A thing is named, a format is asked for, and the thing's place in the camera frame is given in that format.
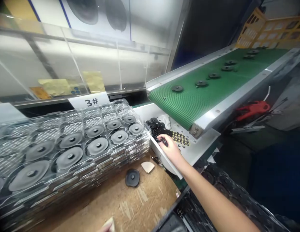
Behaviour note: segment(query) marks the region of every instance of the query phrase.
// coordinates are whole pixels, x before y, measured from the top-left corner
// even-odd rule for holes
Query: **yellow crate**
[[[256,8],[245,23],[236,47],[285,49],[300,47],[300,16],[268,20]]]

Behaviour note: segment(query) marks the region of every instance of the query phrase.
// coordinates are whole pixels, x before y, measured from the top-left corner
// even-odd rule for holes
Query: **yellow sticker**
[[[66,79],[38,79],[38,82],[51,97],[72,94]]]
[[[46,99],[51,99],[49,94],[44,90],[43,87],[30,87],[32,92],[38,97],[40,100],[46,100]]]
[[[105,92],[105,86],[101,72],[83,71],[82,74],[91,93]]]

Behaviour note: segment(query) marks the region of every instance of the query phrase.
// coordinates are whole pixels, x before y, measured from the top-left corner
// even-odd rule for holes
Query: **green conveyor belt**
[[[274,63],[288,50],[261,50],[254,59],[243,59],[251,49],[236,49],[222,57],[179,77],[150,92],[149,99],[176,122],[189,130],[195,120],[215,107],[247,81]],[[234,71],[222,71],[228,60],[237,61]],[[208,86],[195,87],[198,80],[206,80],[209,73],[219,73],[220,79],[207,80]],[[174,85],[183,87],[182,92],[172,91]]]

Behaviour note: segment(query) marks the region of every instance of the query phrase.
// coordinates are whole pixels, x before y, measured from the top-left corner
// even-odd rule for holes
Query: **red clamp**
[[[254,101],[253,104],[238,108],[236,110],[241,111],[241,110],[247,110],[245,114],[239,116],[236,118],[237,121],[244,120],[250,116],[253,116],[258,113],[265,113],[270,109],[269,104],[267,104],[265,101]]]

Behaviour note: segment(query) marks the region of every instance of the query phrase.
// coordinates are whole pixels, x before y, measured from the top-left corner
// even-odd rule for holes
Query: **3# label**
[[[0,124],[9,121],[17,121],[24,119],[27,119],[27,117],[24,116],[24,114],[22,114],[19,110],[17,110],[12,104],[0,104]]]
[[[91,106],[107,104],[110,102],[106,92],[69,98],[68,100],[75,109],[87,108]]]

